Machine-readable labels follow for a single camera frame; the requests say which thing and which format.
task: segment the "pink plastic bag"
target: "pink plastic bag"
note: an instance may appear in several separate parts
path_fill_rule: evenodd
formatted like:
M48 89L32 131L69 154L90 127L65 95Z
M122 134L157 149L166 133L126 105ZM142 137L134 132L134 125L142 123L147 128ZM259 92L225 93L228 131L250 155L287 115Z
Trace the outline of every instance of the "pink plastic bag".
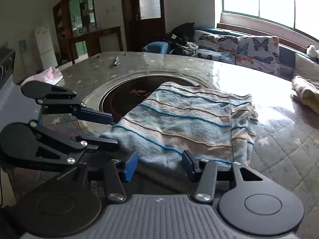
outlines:
M22 82L21 86L33 80L56 85L62 78L63 78L63 74L61 73L59 69L50 67L39 74L26 78Z

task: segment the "window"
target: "window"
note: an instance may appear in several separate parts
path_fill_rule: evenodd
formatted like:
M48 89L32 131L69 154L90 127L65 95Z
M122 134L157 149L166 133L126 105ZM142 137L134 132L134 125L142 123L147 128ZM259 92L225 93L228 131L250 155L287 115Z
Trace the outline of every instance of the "window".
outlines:
M319 0L222 0L223 12L283 25L319 42Z

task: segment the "couch armrest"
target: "couch armrest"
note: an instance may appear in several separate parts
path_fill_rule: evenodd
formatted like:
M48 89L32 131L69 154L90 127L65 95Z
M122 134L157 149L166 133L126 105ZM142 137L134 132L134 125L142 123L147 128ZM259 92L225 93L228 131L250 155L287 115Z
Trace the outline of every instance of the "couch armrest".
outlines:
M171 44L164 41L156 41L143 47L142 51L156 54L168 54L171 51Z

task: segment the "white refrigerator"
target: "white refrigerator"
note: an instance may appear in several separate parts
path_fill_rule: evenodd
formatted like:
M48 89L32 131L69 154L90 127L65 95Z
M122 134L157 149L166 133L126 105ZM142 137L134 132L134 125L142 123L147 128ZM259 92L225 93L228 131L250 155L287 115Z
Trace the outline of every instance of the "white refrigerator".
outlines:
M45 25L37 28L35 30L35 38L38 44L44 70L49 67L56 67L58 63L53 49L49 26Z

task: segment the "striped towel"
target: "striped towel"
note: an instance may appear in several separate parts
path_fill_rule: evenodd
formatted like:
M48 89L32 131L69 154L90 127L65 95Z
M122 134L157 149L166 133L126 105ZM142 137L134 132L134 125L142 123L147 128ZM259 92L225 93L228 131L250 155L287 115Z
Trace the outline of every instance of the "striped towel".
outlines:
M251 95L166 82L101 137L116 139L126 153L138 151L146 175L161 173L178 182L186 179L184 150L220 165L248 163L256 117Z

